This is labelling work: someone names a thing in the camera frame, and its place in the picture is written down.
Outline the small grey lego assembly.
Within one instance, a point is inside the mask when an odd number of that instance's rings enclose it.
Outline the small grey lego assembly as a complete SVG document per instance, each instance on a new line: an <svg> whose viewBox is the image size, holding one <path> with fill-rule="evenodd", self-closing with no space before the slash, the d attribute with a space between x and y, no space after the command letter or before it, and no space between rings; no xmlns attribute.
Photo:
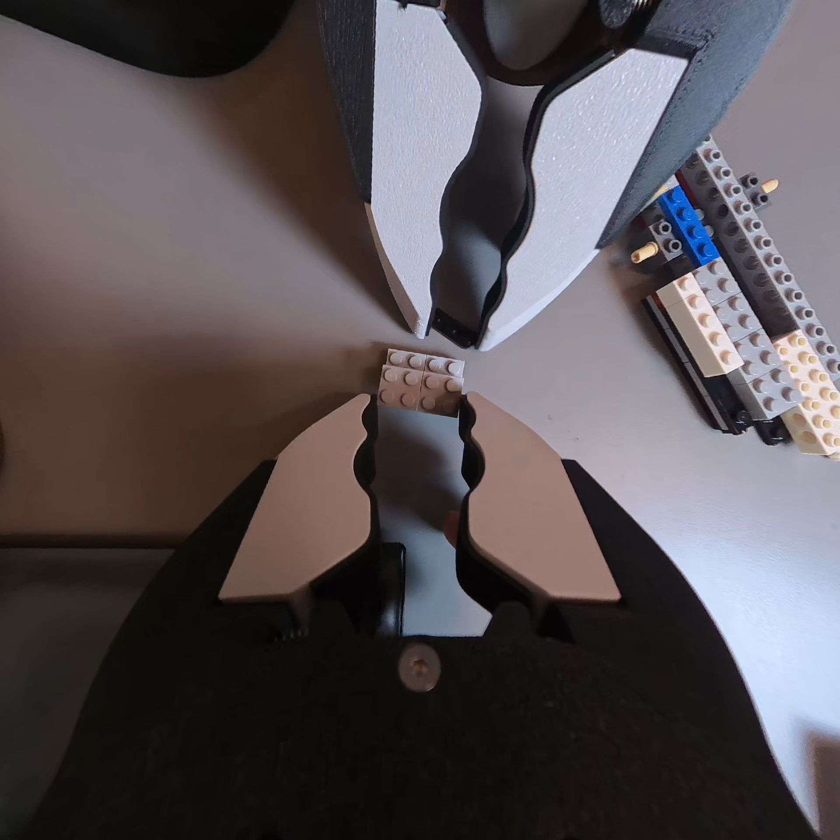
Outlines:
<svg viewBox="0 0 840 840"><path fill-rule="evenodd" d="M464 391L465 362L448 356L389 349L377 403L407 411L456 417Z"/></svg>

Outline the long grey lego build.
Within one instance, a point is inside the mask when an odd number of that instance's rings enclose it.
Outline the long grey lego build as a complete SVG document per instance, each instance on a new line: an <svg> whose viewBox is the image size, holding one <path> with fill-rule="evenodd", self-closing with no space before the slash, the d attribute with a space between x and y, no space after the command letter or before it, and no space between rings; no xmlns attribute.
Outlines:
<svg viewBox="0 0 840 840"><path fill-rule="evenodd" d="M634 220L630 259L710 426L837 462L838 347L761 218L777 186L736 177L707 136Z"/></svg>

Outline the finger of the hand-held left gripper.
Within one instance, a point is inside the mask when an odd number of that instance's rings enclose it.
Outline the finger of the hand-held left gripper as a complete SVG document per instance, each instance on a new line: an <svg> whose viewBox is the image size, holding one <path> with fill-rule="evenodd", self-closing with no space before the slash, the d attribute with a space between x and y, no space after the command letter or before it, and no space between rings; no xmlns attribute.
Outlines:
<svg viewBox="0 0 840 840"><path fill-rule="evenodd" d="M478 350L519 331L598 254L687 66L683 57L629 49L553 86L536 103L523 152L522 228L502 258L500 295Z"/></svg>
<svg viewBox="0 0 840 840"><path fill-rule="evenodd" d="M485 81L455 20L432 6L374 5L371 195L365 211L407 327L425 338L442 211L475 147Z"/></svg>

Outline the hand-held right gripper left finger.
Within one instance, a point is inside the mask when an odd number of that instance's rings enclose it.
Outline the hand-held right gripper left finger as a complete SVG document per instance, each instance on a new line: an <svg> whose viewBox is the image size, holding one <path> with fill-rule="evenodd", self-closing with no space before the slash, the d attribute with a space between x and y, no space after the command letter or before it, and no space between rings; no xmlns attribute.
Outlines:
<svg viewBox="0 0 840 840"><path fill-rule="evenodd" d="M285 602L308 625L316 602L339 602L356 628L384 612L374 444L377 405L359 394L278 455L219 592L225 603Z"/></svg>

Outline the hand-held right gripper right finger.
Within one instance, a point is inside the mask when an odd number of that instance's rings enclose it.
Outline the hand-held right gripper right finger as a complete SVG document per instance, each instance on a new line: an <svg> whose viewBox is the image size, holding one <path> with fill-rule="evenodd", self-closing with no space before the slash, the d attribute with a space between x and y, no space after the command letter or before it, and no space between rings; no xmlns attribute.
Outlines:
<svg viewBox="0 0 840 840"><path fill-rule="evenodd" d="M462 400L462 589L489 613L507 603L541 627L557 604L618 606L622 596L564 462L528 425L477 392Z"/></svg>

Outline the black lego plate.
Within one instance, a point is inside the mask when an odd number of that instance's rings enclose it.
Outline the black lego plate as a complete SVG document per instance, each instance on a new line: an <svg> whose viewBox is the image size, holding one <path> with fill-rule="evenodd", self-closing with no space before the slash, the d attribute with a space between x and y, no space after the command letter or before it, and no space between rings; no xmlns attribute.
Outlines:
<svg viewBox="0 0 840 840"><path fill-rule="evenodd" d="M428 329L436 331L461 349L476 347L478 332L448 315L441 308L435 308Z"/></svg>

